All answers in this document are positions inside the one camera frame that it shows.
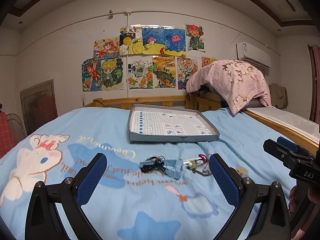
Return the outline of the red checkered cloth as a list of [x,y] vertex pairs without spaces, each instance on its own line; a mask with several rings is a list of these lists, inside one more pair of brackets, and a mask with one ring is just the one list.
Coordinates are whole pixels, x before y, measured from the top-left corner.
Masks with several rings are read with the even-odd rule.
[[4,157],[13,147],[16,141],[4,112],[0,113],[0,156]]

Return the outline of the beige claw hair clip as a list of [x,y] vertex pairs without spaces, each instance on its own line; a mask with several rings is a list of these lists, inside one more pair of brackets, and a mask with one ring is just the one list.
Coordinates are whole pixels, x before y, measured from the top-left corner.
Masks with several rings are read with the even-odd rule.
[[238,166],[235,170],[241,178],[244,178],[248,175],[248,170],[242,166]]

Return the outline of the pink floral blanket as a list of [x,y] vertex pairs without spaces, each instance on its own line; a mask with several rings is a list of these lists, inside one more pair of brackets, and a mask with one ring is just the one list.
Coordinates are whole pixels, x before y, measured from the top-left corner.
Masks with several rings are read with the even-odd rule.
[[260,70],[240,60],[217,60],[201,68],[187,81],[188,93],[210,84],[228,104],[233,115],[253,99],[265,107],[272,107],[268,84]]

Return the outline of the children's drawings on wall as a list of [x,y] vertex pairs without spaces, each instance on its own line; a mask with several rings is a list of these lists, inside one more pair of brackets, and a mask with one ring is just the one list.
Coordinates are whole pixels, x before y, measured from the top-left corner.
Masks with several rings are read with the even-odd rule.
[[93,56],[81,66],[83,92],[134,89],[185,90],[187,81],[212,57],[187,56],[204,51],[203,28],[128,25],[116,37],[96,40]]

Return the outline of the grey shallow tray box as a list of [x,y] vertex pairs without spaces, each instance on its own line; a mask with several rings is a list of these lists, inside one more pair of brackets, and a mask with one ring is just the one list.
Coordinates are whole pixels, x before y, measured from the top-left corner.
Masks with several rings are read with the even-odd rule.
[[131,142],[217,141],[218,129],[199,111],[134,104],[127,122]]

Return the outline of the brown wooden door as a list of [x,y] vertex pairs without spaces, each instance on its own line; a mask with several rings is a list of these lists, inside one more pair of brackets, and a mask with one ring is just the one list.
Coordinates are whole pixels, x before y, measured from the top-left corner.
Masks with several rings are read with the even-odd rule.
[[58,117],[53,79],[20,91],[20,101],[27,135]]

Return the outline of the hanging olive jacket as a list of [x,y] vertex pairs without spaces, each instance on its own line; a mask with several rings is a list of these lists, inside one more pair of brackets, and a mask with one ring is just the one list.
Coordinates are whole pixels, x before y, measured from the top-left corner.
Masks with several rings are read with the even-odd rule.
[[271,94],[271,103],[273,107],[278,109],[287,109],[289,100],[287,96],[287,89],[277,83],[271,83],[269,85]]

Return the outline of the pink curtain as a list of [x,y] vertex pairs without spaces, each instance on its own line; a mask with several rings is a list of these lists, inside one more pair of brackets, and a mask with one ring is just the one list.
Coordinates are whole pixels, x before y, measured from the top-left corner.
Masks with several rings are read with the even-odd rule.
[[319,124],[319,46],[308,45],[312,72],[310,120]]

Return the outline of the light blue cartoon bedsheet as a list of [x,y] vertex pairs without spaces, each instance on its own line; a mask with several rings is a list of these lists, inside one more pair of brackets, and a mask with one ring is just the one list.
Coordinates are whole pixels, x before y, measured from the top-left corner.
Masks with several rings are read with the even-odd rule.
[[218,153],[231,167],[242,166],[257,184],[295,185],[287,169],[263,150],[279,134],[245,113],[207,111],[218,141],[132,144],[129,111],[80,108],[45,124],[1,159],[1,217],[17,239],[37,181],[57,184],[75,176],[97,153],[107,168],[83,211],[103,239],[213,239],[233,211],[212,176],[184,170],[179,180],[158,171],[143,173],[151,155],[191,159]]

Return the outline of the white air conditioner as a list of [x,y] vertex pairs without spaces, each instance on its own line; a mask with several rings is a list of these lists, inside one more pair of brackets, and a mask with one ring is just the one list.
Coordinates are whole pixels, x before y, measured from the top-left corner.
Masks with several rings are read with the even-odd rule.
[[247,42],[237,43],[236,52],[238,59],[241,61],[246,61],[262,68],[271,67],[271,58],[268,53]]

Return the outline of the beaded keychain charm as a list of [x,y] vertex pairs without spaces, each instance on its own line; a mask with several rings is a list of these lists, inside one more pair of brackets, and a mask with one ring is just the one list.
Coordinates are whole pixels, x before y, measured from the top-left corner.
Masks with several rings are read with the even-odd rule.
[[199,167],[198,162],[196,160],[186,160],[183,162],[185,165],[185,168],[193,172],[194,174],[199,174],[203,177],[207,177],[211,175],[210,170],[198,170]]

